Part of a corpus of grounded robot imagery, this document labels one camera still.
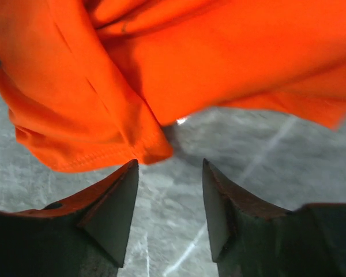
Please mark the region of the orange t-shirt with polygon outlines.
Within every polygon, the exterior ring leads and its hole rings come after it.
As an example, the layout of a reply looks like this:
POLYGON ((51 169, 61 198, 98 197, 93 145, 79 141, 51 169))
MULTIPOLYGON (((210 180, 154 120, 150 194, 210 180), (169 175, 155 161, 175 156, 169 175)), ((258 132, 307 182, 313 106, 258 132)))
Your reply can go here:
POLYGON ((346 1, 0 1, 17 141, 77 173, 172 155, 208 107, 346 117, 346 1))

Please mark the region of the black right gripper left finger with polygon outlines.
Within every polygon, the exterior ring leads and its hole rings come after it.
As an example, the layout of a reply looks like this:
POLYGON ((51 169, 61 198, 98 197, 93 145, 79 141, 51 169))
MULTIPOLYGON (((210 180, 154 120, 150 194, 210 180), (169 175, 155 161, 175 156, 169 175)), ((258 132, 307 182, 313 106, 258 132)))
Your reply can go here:
POLYGON ((116 276, 123 267, 138 162, 43 209, 0 211, 0 276, 116 276))

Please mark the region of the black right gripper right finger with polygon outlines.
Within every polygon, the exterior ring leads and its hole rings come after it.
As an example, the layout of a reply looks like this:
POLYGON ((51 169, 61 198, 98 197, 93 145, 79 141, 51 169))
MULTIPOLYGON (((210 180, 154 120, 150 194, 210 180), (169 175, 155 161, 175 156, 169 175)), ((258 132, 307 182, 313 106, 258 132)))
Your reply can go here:
POLYGON ((289 211, 202 164, 212 260, 220 276, 346 276, 346 203, 289 211))

